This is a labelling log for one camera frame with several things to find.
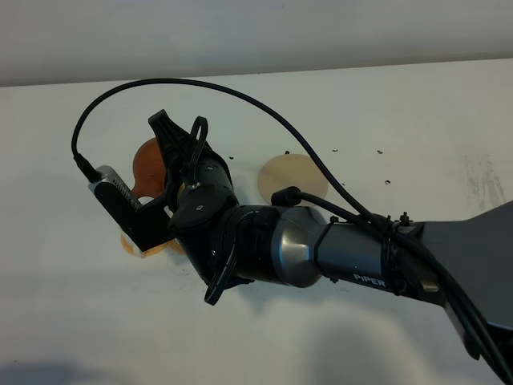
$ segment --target black wire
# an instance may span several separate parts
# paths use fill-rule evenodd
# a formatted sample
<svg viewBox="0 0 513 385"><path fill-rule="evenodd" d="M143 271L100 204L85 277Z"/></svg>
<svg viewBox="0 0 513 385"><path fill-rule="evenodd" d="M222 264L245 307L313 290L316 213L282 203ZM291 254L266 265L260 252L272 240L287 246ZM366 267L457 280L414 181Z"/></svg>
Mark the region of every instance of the black wire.
<svg viewBox="0 0 513 385"><path fill-rule="evenodd" d="M196 140L198 135L198 130L201 128L200 138ZM190 147L196 142L196 146L194 147L192 154L189 156L186 164L184 165L187 169L187 183L189 185L196 184L196 166L198 164L198 160L200 159L201 153L207 143L207 134L208 134L208 121L203 116L198 116L194 121L191 129L190 135Z"/></svg>
<svg viewBox="0 0 513 385"><path fill-rule="evenodd" d="M262 111L271 115L283 127L285 127L287 129L287 131L289 131L293 135L294 138L296 138L296 140L301 144L301 146L306 150L308 155L312 158L315 165L319 167L319 169L321 170L321 172L325 176L325 178L328 180L328 182L333 186L333 188L335 188L337 193L339 193L351 206L353 206L364 217L364 219L366 219L366 221L370 222L371 224L373 224L376 227L381 225L381 221L378 218L376 218L369 210L367 210L362 204L360 204L360 202L358 202L355 198L353 198L345 190L345 188L338 182L338 180L335 178L335 176L328 170L328 168L325 166L325 164L322 163L321 158L319 158L319 156L315 153L315 151L310 146L310 144L306 141L306 139L283 116L281 116L276 111L274 111L272 108L266 106L262 102L259 102L258 100L252 98L251 96L243 94L242 92L239 92L239 91L235 91L228 87L220 86L218 84L202 82L200 80L192 80L192 79L163 78L163 79L136 80L135 82L125 83L118 87L114 87L110 91L107 91L103 95L96 98L96 100L94 100L80 116L79 121L77 122L77 124L75 126L75 130L73 131L73 136L71 138L71 151L73 152L73 156L75 156L75 157L80 156L80 154L77 150L77 140L79 138L79 133L80 133L80 130L82 129L82 126L83 126L86 118L89 116L91 111L93 111L95 109L96 106L98 106L100 103L102 103L105 99L117 94L118 92L127 90L129 88L146 86L146 85L150 85L150 84L185 84L185 85L189 85L189 86L208 88L211 90L229 94L231 96L235 96L236 98L242 99L243 101L248 102L257 108L260 108Z"/></svg>
<svg viewBox="0 0 513 385"><path fill-rule="evenodd" d="M382 233L375 229L371 224L364 221L361 217L354 215L342 207L306 192L296 192L295 196L303 201L314 203L315 205L328 210L348 222L355 224L376 240L382 240ZM441 284L445 286L444 293L446 294L447 301L450 303L454 314L461 322L464 330L469 334L471 339L478 344L483 358L502 381L505 383L513 383L509 367L503 355L500 353L495 342L491 339L479 312L459 284L436 260L436 258L434 258L433 254L422 243L420 243L420 241L418 241L417 238L408 237L407 235L398 232L392 232L391 236L397 244L408 249L413 255L418 256L425 261L427 265L438 275L438 277L441 278Z"/></svg>
<svg viewBox="0 0 513 385"><path fill-rule="evenodd" d="M300 198L302 201L307 201L317 205L325 210L328 210L330 213L333 213L339 216L346 221L355 224L360 229L368 233L371 237L374 237L378 240L381 239L381 234L377 231L369 222L365 221L362 217L355 215L346 209L343 209L340 206L334 205L331 202L328 202L320 197L316 197L315 195L308 194L307 192L296 192L294 194L296 197Z"/></svg>
<svg viewBox="0 0 513 385"><path fill-rule="evenodd" d="M103 95L94 100L80 116L79 121L75 126L75 130L73 131L73 136L71 138L71 151L73 152L73 156L77 161L77 165L80 167L80 169L84 172L84 174L87 176L89 180L97 177L95 174L95 170L94 168L92 168L89 162L87 162L85 158L83 158L79 154L77 150L77 140L79 138L80 130L82 129L82 126L86 118L89 116L89 114L96 106L98 106L100 103L102 103L105 99L109 98L110 96L113 96L118 92L127 90L129 88L145 86L150 84L183 84L208 88L235 96L239 99L244 100L245 102L252 104L255 107L260 108L262 111L266 112L275 120L277 120L283 127L285 127L285 129L287 129L287 131L289 131L294 136L294 138L301 144L301 146L306 150L308 155L312 158L315 165L321 170L322 174L325 176L328 182L351 206L353 206L356 209L356 211L360 213L362 218L354 216L354 214L349 213L346 210L339 208L338 206L333 205L334 207L332 207L330 206L331 204L327 205L329 202L321 202L322 205L319 206L324 208L330 207L331 209L328 210L334 210L332 212L335 213L335 215L344 218L345 216L350 217L353 223L358 223L362 229L365 228L364 231L366 231L367 233L375 234L376 232L378 232L381 236L381 233L385 229L385 222L381 218L373 215L369 210L367 210L360 202L358 202L344 189L344 187L338 182L335 176L328 170L325 164L321 161L321 158L319 158L319 156L315 153L313 148L305 140L305 138L285 118L283 118L280 114L275 112L272 108L266 106L265 104L259 102L258 100L246 94L243 94L242 92L238 92L231 88L223 87L217 84L202 82L199 80L171 78L137 80L135 82L122 84L118 87L112 88L110 91L105 92ZM437 273L439 277L442 279L442 283L446 287L446 290L454 291L454 301L457 301L458 305L461 305L460 311L456 315L459 319L466 319L468 323L470 323L473 326L473 331L475 331L483 345L486 347L486 350L484 351L485 355L487 357L490 357L491 360L493 360L491 366L496 370L496 372L498 372L498 375L502 378L504 382L513 384L513 376L511 376L510 370L507 364L505 363L505 360L501 355L499 348L495 345L493 339L489 335L487 327L484 325L483 318L480 316L474 304L472 304L472 302L463 292L461 287L459 287L457 282L451 277L451 275L445 270L445 268L438 263L438 261L434 258L431 252L416 238L408 237L404 234L400 234L397 232L394 232L392 234L392 237L394 241L398 243L398 245L402 245L411 253L426 261L426 263L431 267L431 269L433 269L433 271Z"/></svg>

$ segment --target white wall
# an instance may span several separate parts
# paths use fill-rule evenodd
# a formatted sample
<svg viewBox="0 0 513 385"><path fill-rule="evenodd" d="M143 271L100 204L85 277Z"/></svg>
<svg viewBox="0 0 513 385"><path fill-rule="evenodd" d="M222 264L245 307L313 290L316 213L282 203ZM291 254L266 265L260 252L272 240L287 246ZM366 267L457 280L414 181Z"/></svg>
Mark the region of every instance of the white wall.
<svg viewBox="0 0 513 385"><path fill-rule="evenodd" d="M0 84L513 56L511 0L2 0Z"/></svg>

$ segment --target silver metal cylinder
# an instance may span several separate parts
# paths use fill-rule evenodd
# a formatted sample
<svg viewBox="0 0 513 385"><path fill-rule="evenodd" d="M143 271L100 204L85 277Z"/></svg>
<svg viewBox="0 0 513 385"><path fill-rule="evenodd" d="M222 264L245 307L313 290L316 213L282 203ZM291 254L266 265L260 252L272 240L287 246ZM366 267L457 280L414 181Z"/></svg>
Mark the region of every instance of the silver metal cylinder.
<svg viewBox="0 0 513 385"><path fill-rule="evenodd" d="M322 274L313 259L324 229L324 218L316 209L292 207L281 214L271 240L271 258L283 283L307 287L319 280Z"/></svg>

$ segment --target white table surface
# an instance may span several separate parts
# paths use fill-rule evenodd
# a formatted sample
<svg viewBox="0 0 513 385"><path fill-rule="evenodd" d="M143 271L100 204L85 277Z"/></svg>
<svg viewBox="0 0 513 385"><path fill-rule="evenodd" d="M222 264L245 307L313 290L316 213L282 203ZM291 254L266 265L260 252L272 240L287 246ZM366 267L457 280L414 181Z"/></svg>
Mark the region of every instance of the white table surface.
<svg viewBox="0 0 513 385"><path fill-rule="evenodd" d="M513 194L513 60L208 80L275 108L376 213L458 220ZM70 150L83 109L117 84L0 89L0 384L500 383L436 306L324 280L240 286L211 307L186 257L127 255ZM266 160L303 153L249 104L185 86L108 100L79 151L132 185L161 108L187 130L208 118L243 203L264 203Z"/></svg>

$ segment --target beige disc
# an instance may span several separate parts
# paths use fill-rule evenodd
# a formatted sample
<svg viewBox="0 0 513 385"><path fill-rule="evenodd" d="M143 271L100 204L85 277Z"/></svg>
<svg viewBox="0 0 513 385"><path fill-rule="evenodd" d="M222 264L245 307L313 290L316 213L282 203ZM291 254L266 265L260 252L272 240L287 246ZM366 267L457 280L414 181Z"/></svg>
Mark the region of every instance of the beige disc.
<svg viewBox="0 0 513 385"><path fill-rule="evenodd" d="M324 198L328 192L328 181L307 155L286 154L272 158L258 173L258 189L267 203L278 190L290 186L298 187L303 193ZM303 206L314 206L301 202Z"/></svg>

